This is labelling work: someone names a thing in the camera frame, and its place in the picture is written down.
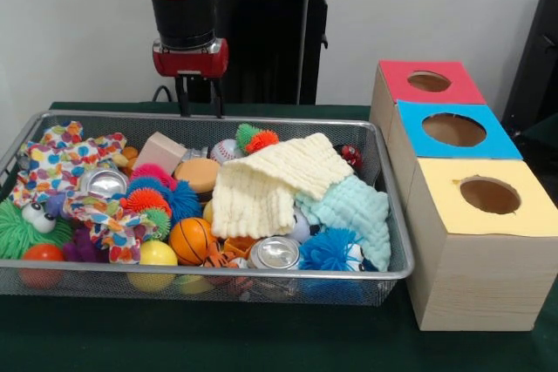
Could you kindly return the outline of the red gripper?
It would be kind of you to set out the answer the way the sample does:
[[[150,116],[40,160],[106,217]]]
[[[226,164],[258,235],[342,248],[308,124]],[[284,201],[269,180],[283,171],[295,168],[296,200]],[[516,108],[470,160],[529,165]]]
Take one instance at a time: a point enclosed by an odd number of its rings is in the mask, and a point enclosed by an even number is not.
[[[159,39],[153,42],[153,64],[163,77],[174,79],[180,115],[189,117],[189,99],[183,75],[210,78],[213,92],[214,115],[223,118],[223,95],[221,78],[228,68],[229,51],[225,38],[216,38],[212,43],[193,50],[172,50]]]

